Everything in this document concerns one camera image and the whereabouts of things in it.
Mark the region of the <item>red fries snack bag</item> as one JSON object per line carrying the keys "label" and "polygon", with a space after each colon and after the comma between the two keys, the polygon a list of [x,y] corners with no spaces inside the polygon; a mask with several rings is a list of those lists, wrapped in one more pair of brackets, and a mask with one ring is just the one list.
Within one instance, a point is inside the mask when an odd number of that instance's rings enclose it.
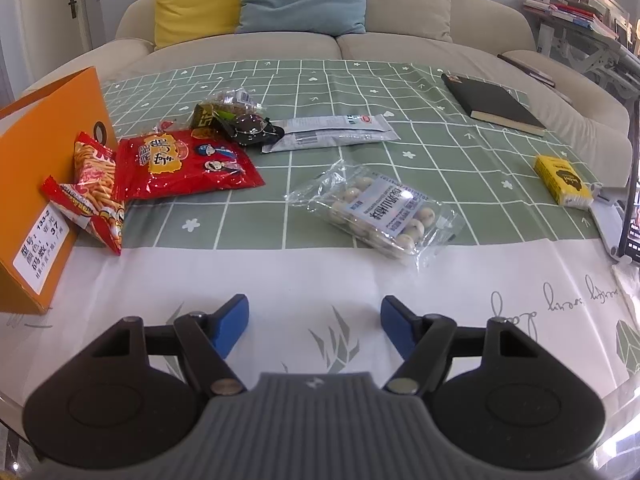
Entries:
{"label": "red fries snack bag", "polygon": [[81,132],[75,139],[73,163],[72,183],[47,177],[40,191],[67,219],[119,256],[125,205],[113,196],[115,152]]}

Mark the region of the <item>yogurt hawthorn balls pack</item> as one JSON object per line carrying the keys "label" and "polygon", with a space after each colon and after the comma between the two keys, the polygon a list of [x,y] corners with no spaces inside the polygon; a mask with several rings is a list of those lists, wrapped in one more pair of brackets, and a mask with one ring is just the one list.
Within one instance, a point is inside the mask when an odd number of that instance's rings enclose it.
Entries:
{"label": "yogurt hawthorn balls pack", "polygon": [[293,188],[287,203],[418,271],[462,231],[460,212],[397,179],[339,159]]}

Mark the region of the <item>small chocolate snack pack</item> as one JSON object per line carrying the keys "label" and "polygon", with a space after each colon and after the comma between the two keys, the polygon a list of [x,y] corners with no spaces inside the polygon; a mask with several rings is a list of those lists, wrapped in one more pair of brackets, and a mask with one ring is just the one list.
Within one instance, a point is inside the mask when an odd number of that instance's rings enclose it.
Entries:
{"label": "small chocolate snack pack", "polygon": [[158,133],[175,131],[180,127],[180,122],[175,119],[163,119],[160,120],[154,127],[154,131]]}

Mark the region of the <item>black green snack bag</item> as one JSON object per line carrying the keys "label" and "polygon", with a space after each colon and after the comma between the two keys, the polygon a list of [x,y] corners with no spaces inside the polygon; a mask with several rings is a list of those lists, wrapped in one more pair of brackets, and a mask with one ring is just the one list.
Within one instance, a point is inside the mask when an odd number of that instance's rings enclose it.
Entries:
{"label": "black green snack bag", "polygon": [[191,129],[209,129],[224,133],[243,148],[272,145],[284,137],[284,129],[269,118],[242,105],[215,102],[198,103],[194,107]]}

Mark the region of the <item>silver white sachet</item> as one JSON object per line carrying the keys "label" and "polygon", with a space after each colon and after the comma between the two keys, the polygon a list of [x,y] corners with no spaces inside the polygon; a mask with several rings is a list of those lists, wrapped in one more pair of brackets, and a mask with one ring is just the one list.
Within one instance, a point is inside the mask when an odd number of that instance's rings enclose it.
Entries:
{"label": "silver white sachet", "polygon": [[284,130],[275,144],[264,145],[262,154],[339,148],[340,146],[397,141],[399,136],[382,115],[299,117],[277,120]]}

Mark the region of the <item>clear cake snack pack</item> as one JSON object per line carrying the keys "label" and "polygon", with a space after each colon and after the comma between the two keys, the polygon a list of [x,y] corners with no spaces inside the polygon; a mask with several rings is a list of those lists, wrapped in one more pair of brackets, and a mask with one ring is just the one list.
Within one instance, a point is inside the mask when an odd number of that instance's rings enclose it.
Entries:
{"label": "clear cake snack pack", "polygon": [[209,104],[221,113],[240,116],[262,114],[265,107],[256,101],[244,88],[224,89],[215,92],[208,100]]}

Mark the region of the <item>phone on white stand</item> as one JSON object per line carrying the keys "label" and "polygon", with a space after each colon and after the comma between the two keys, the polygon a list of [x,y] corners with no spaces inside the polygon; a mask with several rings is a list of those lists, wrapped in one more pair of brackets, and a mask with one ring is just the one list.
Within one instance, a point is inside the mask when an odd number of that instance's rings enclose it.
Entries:
{"label": "phone on white stand", "polygon": [[608,255],[639,264],[639,135],[631,135],[632,162],[624,188],[595,188],[590,212]]}

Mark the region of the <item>yellow tissue pack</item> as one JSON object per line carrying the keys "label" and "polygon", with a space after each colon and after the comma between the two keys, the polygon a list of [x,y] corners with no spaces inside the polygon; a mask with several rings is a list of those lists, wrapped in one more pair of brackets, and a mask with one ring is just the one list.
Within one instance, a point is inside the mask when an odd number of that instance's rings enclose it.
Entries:
{"label": "yellow tissue pack", "polygon": [[534,170],[559,206],[587,210],[593,201],[590,187],[565,159],[538,155]]}

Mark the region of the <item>black notebook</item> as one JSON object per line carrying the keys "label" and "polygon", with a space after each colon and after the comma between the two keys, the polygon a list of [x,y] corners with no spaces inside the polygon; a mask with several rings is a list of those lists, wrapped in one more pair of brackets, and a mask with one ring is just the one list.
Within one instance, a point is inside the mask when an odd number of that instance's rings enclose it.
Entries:
{"label": "black notebook", "polygon": [[440,78],[471,118],[534,136],[546,133],[546,126],[498,84],[459,75],[442,74]]}

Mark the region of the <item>dark book on sofa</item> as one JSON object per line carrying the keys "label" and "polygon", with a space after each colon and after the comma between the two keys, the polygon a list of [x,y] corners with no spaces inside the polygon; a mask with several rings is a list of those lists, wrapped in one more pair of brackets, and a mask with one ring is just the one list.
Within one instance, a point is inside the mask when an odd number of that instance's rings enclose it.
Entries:
{"label": "dark book on sofa", "polygon": [[541,82],[542,84],[545,84],[547,87],[555,87],[553,78],[550,75],[542,72],[541,70],[537,70],[534,66],[530,66],[529,64],[514,60],[514,58],[508,58],[503,54],[498,54],[497,58],[500,58],[500,60],[503,60],[503,62],[516,67],[527,76],[534,78],[536,81]]}

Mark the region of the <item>green checked tablecloth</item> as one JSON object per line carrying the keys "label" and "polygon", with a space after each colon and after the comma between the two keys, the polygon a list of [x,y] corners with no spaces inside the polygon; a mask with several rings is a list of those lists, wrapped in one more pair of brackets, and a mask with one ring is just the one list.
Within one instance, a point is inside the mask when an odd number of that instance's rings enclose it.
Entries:
{"label": "green checked tablecloth", "polygon": [[352,239],[301,206],[289,192],[344,160],[386,174],[454,208],[464,221],[460,245],[589,240],[587,211],[558,206],[536,175],[540,155],[589,168],[553,134],[476,122],[463,113],[438,70],[384,62],[244,61],[197,65],[113,80],[102,87],[116,136],[150,132],[180,119],[216,91],[245,89],[273,119],[329,114],[383,115],[392,142],[313,148],[250,159],[260,188],[135,202],[127,210],[129,248],[294,249],[349,247]]}

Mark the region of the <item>white door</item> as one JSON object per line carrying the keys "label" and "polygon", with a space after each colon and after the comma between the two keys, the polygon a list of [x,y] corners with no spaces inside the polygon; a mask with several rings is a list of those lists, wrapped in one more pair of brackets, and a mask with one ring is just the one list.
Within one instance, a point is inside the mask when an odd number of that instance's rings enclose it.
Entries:
{"label": "white door", "polygon": [[105,42],[100,0],[18,0],[29,61],[60,66]]}

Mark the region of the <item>white magazine rack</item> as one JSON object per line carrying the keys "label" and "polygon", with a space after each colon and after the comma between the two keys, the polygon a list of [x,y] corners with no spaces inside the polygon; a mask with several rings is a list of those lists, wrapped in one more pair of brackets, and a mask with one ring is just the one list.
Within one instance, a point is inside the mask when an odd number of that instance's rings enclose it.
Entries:
{"label": "white magazine rack", "polygon": [[537,52],[557,55],[626,103],[639,97],[639,23],[616,0],[524,0]]}

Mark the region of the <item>beige sofa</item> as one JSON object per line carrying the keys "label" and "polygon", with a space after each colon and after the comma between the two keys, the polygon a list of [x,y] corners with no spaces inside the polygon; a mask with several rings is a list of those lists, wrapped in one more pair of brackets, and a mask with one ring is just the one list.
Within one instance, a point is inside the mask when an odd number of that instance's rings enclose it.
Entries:
{"label": "beige sofa", "polygon": [[[629,114],[623,104],[576,70],[536,50],[524,15],[492,0],[451,0],[451,42],[364,32],[337,38],[312,32],[221,35],[159,49],[154,44],[154,0],[128,6],[114,40],[79,55],[29,86],[35,91],[93,66],[102,81],[149,75],[224,61],[357,60],[429,65],[525,92],[534,115],[566,142],[606,186],[623,186],[631,174]],[[497,58],[534,66],[555,87]]]}

